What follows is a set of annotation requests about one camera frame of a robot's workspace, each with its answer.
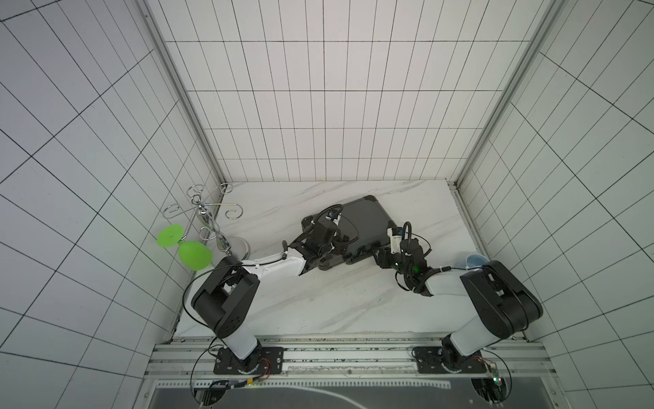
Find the black poker set case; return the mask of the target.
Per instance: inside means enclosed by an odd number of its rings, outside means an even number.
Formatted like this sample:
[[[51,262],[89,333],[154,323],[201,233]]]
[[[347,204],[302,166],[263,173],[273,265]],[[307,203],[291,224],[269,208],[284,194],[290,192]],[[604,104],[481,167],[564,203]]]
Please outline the black poker set case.
[[[344,263],[356,264],[372,257],[374,250],[390,247],[388,229],[397,224],[376,197],[368,195],[326,209],[334,207],[342,208],[338,225],[340,234],[332,241],[332,251],[320,260],[315,269],[327,271]],[[320,212],[311,216],[314,221],[318,221]]]

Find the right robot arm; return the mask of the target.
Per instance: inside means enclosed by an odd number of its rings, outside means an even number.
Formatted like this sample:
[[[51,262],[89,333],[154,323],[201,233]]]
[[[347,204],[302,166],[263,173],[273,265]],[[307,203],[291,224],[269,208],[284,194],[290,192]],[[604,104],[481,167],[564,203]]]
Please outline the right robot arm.
[[[398,235],[372,254],[378,267],[395,271],[405,291],[423,297],[443,295],[446,290],[465,291],[475,315],[443,338],[439,352],[440,363],[451,373],[483,348],[523,332],[543,316],[538,299],[499,261],[453,274],[450,266],[428,266],[417,238]]]

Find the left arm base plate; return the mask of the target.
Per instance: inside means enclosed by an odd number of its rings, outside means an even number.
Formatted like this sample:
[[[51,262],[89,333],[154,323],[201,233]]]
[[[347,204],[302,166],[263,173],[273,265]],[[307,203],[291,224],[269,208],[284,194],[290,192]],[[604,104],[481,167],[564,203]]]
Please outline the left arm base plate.
[[[281,347],[257,346],[246,358],[240,359],[228,348],[217,352],[214,375],[260,376],[282,373],[285,350]]]

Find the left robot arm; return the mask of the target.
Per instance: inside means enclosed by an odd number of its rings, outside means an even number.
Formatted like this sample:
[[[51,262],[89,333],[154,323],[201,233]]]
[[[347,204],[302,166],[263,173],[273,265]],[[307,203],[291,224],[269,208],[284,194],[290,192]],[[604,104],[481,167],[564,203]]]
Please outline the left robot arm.
[[[284,242],[278,255],[242,262],[227,257],[199,286],[191,298],[191,307],[238,361],[250,365],[260,356],[261,344],[245,325],[260,285],[296,278],[315,269],[343,237],[340,221],[336,214],[316,216],[293,242]]]

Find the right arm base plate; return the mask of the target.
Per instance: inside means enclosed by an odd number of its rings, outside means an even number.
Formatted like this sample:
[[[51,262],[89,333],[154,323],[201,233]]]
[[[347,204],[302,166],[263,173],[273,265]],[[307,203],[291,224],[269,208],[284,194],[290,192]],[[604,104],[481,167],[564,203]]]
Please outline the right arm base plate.
[[[415,347],[411,356],[417,363],[420,374],[468,375],[486,374],[486,364],[480,360],[480,353],[462,356],[453,347]]]

